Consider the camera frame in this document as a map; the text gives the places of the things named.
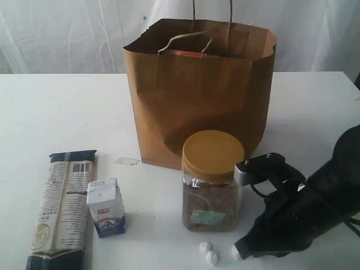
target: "barcode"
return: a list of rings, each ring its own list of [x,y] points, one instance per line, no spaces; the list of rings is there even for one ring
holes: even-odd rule
[[[73,165],[73,173],[88,172],[90,170],[90,163],[75,163]]]

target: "jar label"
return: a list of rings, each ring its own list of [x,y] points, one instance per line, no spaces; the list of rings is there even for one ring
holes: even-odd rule
[[[224,217],[225,213],[221,212],[194,210],[191,214],[190,222],[194,224],[218,225],[223,221]]]

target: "plastic jar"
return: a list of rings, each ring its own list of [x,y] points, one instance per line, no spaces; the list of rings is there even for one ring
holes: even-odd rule
[[[235,228],[241,185],[234,166],[244,148],[232,135],[204,130],[190,136],[182,153],[182,221],[192,231],[230,231]]]

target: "brown paper bag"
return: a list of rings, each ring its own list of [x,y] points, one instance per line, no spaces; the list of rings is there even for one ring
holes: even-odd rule
[[[161,54],[171,38],[195,32],[209,35],[178,38],[170,46],[203,57]],[[205,129],[232,134],[249,158],[266,125],[275,46],[267,29],[175,19],[159,20],[125,46],[142,161],[181,168],[184,141]],[[204,48],[217,57],[204,57]]]

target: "yellow jar lid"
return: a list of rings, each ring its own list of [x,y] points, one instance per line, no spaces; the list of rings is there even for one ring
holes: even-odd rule
[[[235,164],[243,159],[242,144],[234,136],[218,130],[191,135],[182,151],[185,169],[194,177],[209,182],[232,179]]]

